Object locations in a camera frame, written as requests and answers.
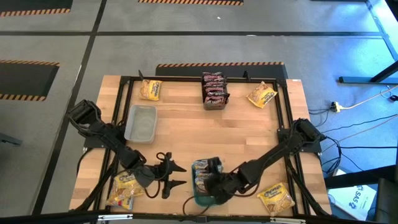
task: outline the wooden table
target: wooden table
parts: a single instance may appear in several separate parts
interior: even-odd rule
[[[110,122],[113,114],[120,76],[105,76],[99,91],[97,105],[102,110],[102,119]],[[145,195],[136,197],[133,212],[182,214],[184,201],[193,195],[190,167],[197,159],[220,157],[224,171],[229,172],[244,161],[257,159],[278,144],[278,129],[275,99],[263,109],[255,107],[246,95],[253,91],[257,83],[229,83],[231,93],[229,103],[223,111],[205,111],[201,102],[200,83],[198,82],[163,82],[159,101],[138,98],[141,82],[134,82],[131,105],[154,105],[158,109],[158,122],[155,141],[152,144],[127,145],[138,149],[148,160],[147,164],[158,164],[157,152],[172,152],[176,164],[188,172],[174,172],[170,179],[186,180],[187,183],[171,190],[168,199],[150,199]],[[307,103],[300,80],[287,80],[290,105],[294,119],[308,118]],[[282,91],[279,96],[287,124]],[[104,149],[94,149],[82,161],[76,180],[70,209],[79,206],[93,190],[98,181]],[[305,183],[315,200],[322,208],[331,213],[320,161],[312,153],[301,153]],[[287,176],[283,159],[267,168],[261,179],[259,191],[278,182],[287,187]],[[150,194],[156,191],[157,184],[148,187]],[[303,213],[300,191],[295,186],[298,210]],[[100,208],[104,208],[106,194],[103,193]],[[192,200],[185,208],[187,213],[203,210]],[[113,211],[126,212],[121,208]],[[224,205],[211,207],[205,215],[254,215],[268,216],[262,202],[254,194],[248,198],[233,197]],[[291,216],[286,210],[280,216]]]

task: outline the yellow snack bag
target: yellow snack bag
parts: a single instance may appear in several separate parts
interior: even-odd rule
[[[295,205],[292,197],[282,183],[275,184],[263,190],[257,194],[257,197],[261,199],[272,217]]]
[[[144,188],[139,185],[134,174],[122,172],[114,178],[111,194],[107,205],[132,209],[133,197],[144,194]]]
[[[278,92],[269,88],[266,83],[261,82],[260,85],[246,97],[252,102],[255,106],[260,108],[264,108],[264,106],[278,94]]]
[[[139,92],[139,98],[144,100],[159,100],[160,85],[163,81],[143,80]]]

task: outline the hazard tape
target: hazard tape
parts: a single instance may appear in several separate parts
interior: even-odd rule
[[[58,62],[39,62],[39,61],[24,61],[24,60],[0,60],[0,63],[18,63],[29,65],[55,65],[60,66]]]
[[[32,96],[32,95],[13,95],[13,94],[1,94],[0,100],[25,100],[25,101],[44,101],[45,96]]]
[[[211,1],[211,0],[138,0],[140,3],[166,3],[166,4],[210,4],[219,6],[243,6],[243,0]]]
[[[69,13],[69,12],[70,9],[38,9],[38,10],[24,10],[24,11],[7,11],[7,12],[2,12],[0,14],[0,17],[60,14],[60,13]]]
[[[283,62],[228,62],[228,63],[171,63],[157,67],[205,67],[205,66],[242,66],[242,65],[284,65]]]
[[[26,65],[53,65],[59,67],[58,62],[40,62],[40,61],[26,61],[26,60],[0,60],[0,63],[12,64],[26,64]],[[0,100],[24,100],[24,101],[44,101],[46,96],[36,95],[13,95],[0,93]]]

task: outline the clear plastic container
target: clear plastic container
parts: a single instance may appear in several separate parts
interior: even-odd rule
[[[132,105],[124,138],[135,143],[151,144],[155,138],[157,109],[149,105]]]

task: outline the gray floor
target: gray floor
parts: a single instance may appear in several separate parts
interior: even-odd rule
[[[382,7],[385,3],[377,0],[375,4]],[[72,11],[67,15],[2,18],[0,30],[88,31],[92,28],[99,5],[99,0],[79,0],[74,1]],[[245,1],[243,7],[138,4],[136,1],[113,0],[107,3],[99,29],[378,31],[364,3],[309,0],[252,0]],[[22,147],[0,144],[0,203],[8,204],[0,207],[0,217],[30,213],[87,41],[88,37],[0,37],[4,59],[61,63],[46,101],[0,101],[0,132],[24,140]],[[382,85],[342,85],[336,80],[342,75],[373,76],[394,60],[379,37],[97,37],[77,101],[95,101],[103,75],[137,75],[138,69],[145,75],[154,75],[158,63],[252,61],[285,62],[289,78],[302,79],[308,107],[317,109],[328,106],[331,101],[349,106],[386,89]],[[320,130],[388,116],[396,113],[397,109],[397,103],[379,97],[353,110],[331,113]],[[319,119],[319,116],[312,117],[315,124]],[[372,125],[330,132],[328,135],[341,139]],[[395,146],[397,125],[398,120],[392,120],[343,141],[341,145]],[[325,141],[322,145],[325,148],[329,144]],[[82,145],[83,138],[69,128],[44,213],[68,210]],[[347,149],[345,154],[362,169],[391,165],[396,156],[392,149]],[[322,160],[335,156],[336,149],[333,148],[324,153]],[[341,166],[357,171],[346,159],[342,160]]]

